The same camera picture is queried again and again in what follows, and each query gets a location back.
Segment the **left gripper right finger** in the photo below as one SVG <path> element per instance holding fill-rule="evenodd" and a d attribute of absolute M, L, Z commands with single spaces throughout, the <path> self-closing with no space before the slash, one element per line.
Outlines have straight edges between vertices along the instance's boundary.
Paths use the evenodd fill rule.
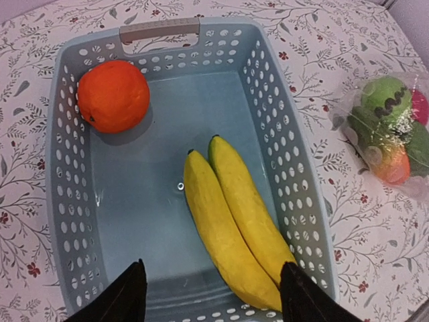
<path fill-rule="evenodd" d="M 357 317 L 332 300 L 295 263 L 286 262 L 281 271 L 282 315 L 289 322 L 347 322 Z"/>

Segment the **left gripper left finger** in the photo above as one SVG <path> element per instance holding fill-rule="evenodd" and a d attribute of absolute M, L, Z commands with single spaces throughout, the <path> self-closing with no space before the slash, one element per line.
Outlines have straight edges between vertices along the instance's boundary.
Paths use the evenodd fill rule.
<path fill-rule="evenodd" d="M 69 322 L 144 321 L 147 276 L 142 260 L 133 262 L 93 302 Z"/>

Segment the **blue plastic basket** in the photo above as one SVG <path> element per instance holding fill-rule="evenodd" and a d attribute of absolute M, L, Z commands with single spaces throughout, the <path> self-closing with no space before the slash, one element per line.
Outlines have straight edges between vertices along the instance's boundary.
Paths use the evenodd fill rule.
<path fill-rule="evenodd" d="M 58 53 L 47 208 L 73 321 L 324 321 L 338 300 L 298 110 L 249 18 L 155 21 Z"/>

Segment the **yellow toy banana bunch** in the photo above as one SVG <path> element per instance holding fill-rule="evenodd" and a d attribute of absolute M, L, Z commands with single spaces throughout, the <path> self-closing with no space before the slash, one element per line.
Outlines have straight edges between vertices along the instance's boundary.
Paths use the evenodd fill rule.
<path fill-rule="evenodd" d="M 258 309 L 281 311 L 282 266 L 296 260 L 240 154 L 219 135 L 207 158 L 189 151 L 184 189 L 198 234 L 229 288 Z"/>

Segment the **green orange toy mango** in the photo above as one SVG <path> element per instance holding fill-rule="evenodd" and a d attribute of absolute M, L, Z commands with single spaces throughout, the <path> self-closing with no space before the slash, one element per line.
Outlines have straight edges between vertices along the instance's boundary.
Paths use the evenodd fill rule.
<path fill-rule="evenodd" d="M 371 166 L 373 173 L 384 183 L 401 185 L 410 177 L 410 161 L 404 146 L 381 150 L 381 159 Z"/>

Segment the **clear zip top bag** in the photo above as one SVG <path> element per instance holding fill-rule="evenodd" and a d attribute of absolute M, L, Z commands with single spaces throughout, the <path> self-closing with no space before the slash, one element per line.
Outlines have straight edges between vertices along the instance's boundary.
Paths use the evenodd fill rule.
<path fill-rule="evenodd" d="M 330 120 L 378 180 L 428 201 L 428 74 L 360 80 L 340 98 Z"/>

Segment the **orange toy fruit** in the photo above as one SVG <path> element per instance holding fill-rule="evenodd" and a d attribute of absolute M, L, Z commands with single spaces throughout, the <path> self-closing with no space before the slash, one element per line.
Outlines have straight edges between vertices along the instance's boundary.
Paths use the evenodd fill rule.
<path fill-rule="evenodd" d="M 135 127 L 146 116 L 149 101 L 146 78 L 127 61 L 104 62 L 78 82 L 80 113 L 101 133 L 120 133 Z"/>

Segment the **green toy watermelon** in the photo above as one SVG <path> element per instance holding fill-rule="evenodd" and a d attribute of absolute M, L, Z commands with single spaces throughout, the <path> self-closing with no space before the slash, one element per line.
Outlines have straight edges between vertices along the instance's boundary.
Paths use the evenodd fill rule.
<path fill-rule="evenodd" d="M 383 76 L 369 81 L 363 87 L 361 106 L 379 119 L 394 120 L 410 113 L 412 94 L 402 80 Z"/>

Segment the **red toy apple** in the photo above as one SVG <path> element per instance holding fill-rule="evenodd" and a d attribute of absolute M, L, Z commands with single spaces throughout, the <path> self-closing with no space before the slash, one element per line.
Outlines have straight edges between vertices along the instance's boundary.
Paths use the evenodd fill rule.
<path fill-rule="evenodd" d="M 426 96 L 419 90 L 413 89 L 412 93 L 412 118 L 422 125 L 428 124 L 429 104 Z"/>

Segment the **floral tablecloth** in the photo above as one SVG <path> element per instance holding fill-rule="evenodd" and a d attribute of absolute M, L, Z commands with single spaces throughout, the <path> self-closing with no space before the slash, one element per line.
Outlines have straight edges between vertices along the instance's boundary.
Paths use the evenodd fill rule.
<path fill-rule="evenodd" d="M 63 321 L 44 202 L 54 59 L 67 40 L 175 17 L 246 16 L 265 29 L 306 126 L 330 213 L 341 305 L 405 321 L 428 298 L 428 207 L 364 172 L 329 111 L 366 76 L 425 72 L 390 12 L 371 1 L 1 2 L 1 320 Z"/>

